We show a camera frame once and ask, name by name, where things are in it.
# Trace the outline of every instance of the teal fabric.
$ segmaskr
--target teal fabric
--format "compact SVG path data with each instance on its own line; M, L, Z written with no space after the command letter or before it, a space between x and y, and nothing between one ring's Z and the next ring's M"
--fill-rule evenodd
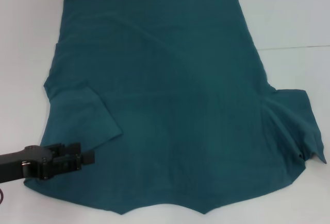
M25 184L73 203L207 213L325 163L306 93L267 83L238 0L64 0L45 89L41 145L96 163Z

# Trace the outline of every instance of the robotic arm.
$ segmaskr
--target robotic arm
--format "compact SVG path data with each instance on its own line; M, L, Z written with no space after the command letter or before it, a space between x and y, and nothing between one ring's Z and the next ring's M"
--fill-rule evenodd
M27 146L22 151L0 156L0 183L23 178L48 180L93 163L94 151L81 153L80 143L67 147L63 144ZM0 204L2 200L3 193L0 190Z

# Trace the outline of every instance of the white background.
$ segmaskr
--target white background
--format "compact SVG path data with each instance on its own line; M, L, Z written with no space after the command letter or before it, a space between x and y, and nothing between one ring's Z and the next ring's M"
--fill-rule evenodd
M0 154L39 144L49 104L43 90L59 35L63 0L0 0ZM278 89L305 89L330 161L330 0L240 0ZM310 48L291 48L323 46ZM0 223L330 223L330 167L318 159L289 187L202 215L162 204L123 216L0 185Z

